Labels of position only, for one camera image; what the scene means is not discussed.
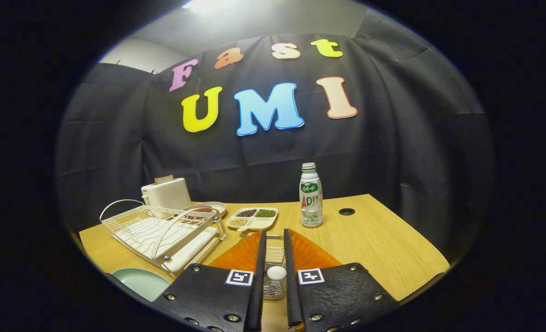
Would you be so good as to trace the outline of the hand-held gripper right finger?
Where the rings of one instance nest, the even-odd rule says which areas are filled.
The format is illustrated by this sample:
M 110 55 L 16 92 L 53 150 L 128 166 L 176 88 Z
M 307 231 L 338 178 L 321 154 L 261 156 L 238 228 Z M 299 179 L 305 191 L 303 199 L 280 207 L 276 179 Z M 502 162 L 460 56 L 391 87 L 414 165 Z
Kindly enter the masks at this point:
M 350 332 L 400 303 L 361 263 L 340 263 L 300 233 L 285 229 L 288 326 L 301 332 Z

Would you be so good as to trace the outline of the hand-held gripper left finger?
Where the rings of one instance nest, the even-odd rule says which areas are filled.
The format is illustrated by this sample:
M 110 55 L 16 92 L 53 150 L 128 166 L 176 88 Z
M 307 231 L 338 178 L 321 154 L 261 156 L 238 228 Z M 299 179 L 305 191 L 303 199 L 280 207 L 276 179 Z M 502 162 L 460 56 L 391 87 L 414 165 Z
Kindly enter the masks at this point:
M 246 236 L 211 265 L 190 264 L 153 301 L 187 323 L 218 332 L 260 332 L 266 231 Z

